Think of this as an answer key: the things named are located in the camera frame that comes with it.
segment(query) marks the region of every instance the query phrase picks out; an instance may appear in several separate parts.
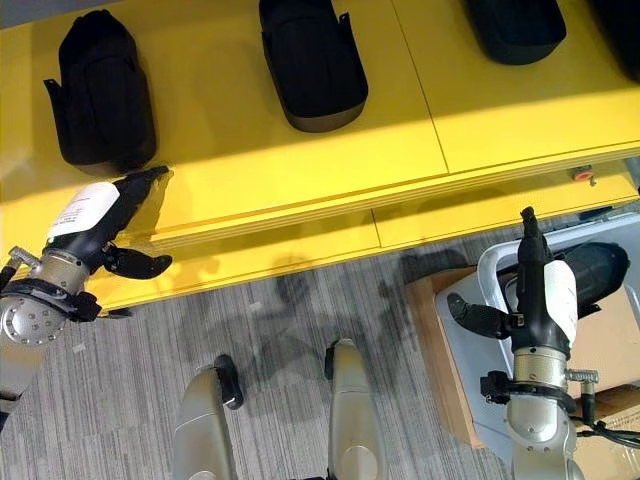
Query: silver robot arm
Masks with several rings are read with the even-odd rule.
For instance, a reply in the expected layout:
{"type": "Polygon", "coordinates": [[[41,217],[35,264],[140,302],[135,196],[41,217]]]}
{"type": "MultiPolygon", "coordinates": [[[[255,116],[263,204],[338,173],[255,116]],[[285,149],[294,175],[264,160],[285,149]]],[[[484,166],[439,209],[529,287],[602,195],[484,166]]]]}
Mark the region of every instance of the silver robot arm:
{"type": "Polygon", "coordinates": [[[239,408],[242,392],[233,361],[218,357],[184,394],[174,434],[174,480],[236,480],[224,407],[239,408]]]}
{"type": "Polygon", "coordinates": [[[576,428],[556,400],[514,396],[506,420],[516,480],[584,480],[573,461],[576,428]]]}
{"type": "Polygon", "coordinates": [[[329,349],[333,380],[329,433],[329,478],[386,480],[384,442],[360,352],[349,339],[329,349]]]}

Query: black bag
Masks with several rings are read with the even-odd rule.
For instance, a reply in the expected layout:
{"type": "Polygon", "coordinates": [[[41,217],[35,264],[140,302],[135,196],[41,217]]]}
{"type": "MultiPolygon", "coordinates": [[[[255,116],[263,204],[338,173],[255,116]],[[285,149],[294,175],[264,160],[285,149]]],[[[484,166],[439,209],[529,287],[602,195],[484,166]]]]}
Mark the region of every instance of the black bag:
{"type": "Polygon", "coordinates": [[[591,0],[611,48],[629,78],[640,83],[640,2],[591,0]]]}
{"type": "Polygon", "coordinates": [[[537,62],[567,36],[557,0],[467,0],[467,5],[478,39],[500,63],[537,62]]]}
{"type": "Polygon", "coordinates": [[[264,55],[289,123],[324,132],[354,120],[364,108],[367,79],[349,14],[331,0],[261,0],[264,55]]]}
{"type": "Polygon", "coordinates": [[[133,37],[106,10],[79,17],[45,80],[64,159],[95,175],[142,167],[156,151],[149,90],[133,37]]]}

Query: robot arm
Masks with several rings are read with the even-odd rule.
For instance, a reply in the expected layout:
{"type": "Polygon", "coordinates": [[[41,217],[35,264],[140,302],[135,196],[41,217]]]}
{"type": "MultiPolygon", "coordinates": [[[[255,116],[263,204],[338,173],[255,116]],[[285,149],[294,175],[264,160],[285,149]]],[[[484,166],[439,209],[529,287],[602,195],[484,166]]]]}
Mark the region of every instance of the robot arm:
{"type": "Polygon", "coordinates": [[[11,249],[0,272],[0,429],[65,322],[92,321],[100,312],[96,297],[84,291],[98,268],[144,279],[171,264],[168,255],[152,258],[111,243],[167,172],[157,167],[113,184],[90,185],[60,214],[40,258],[11,249]],[[23,263],[30,269],[27,277],[13,280],[23,263]]]}
{"type": "Polygon", "coordinates": [[[567,394],[567,381],[598,378],[597,372],[567,369],[578,320],[575,277],[566,263],[553,260],[533,209],[524,210],[522,218],[518,312],[470,305],[457,294],[450,295],[448,303],[464,328],[490,338],[511,338],[514,378],[489,372],[481,379],[481,392],[489,402],[506,404],[515,478],[583,479],[573,461],[576,429],[569,414],[576,404],[567,394]]]}

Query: black cable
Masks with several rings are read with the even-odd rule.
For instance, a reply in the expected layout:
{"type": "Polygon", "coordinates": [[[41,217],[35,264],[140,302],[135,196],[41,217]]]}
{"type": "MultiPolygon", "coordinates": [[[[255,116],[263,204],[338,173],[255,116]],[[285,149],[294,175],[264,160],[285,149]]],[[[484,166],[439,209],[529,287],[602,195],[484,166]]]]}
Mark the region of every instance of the black cable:
{"type": "Polygon", "coordinates": [[[634,432],[632,430],[611,430],[607,428],[607,424],[603,421],[588,425],[581,417],[571,417],[571,419],[580,420],[591,429],[578,432],[579,437],[602,437],[618,445],[640,449],[640,432],[634,432]]]}

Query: cardboard box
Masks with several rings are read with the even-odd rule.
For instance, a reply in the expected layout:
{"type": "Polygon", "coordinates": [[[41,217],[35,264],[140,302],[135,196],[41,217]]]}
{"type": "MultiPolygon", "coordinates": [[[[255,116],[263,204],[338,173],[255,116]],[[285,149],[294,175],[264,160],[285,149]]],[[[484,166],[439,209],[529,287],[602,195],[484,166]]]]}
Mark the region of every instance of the cardboard box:
{"type": "Polygon", "coordinates": [[[408,286],[407,295],[442,426],[472,448],[484,448],[473,428],[471,409],[435,305],[438,292],[474,271],[464,268],[421,278],[408,286]]]}
{"type": "MultiPolygon", "coordinates": [[[[596,391],[640,380],[640,328],[624,287],[598,302],[602,309],[578,321],[569,368],[598,370],[596,391]]],[[[569,383],[580,398],[580,384],[569,383]]]]}
{"type": "MultiPolygon", "coordinates": [[[[640,431],[640,389],[625,385],[598,393],[596,418],[604,421],[607,428],[612,430],[640,431]]],[[[573,459],[587,480],[640,478],[640,450],[601,437],[578,438],[573,459]]]]}

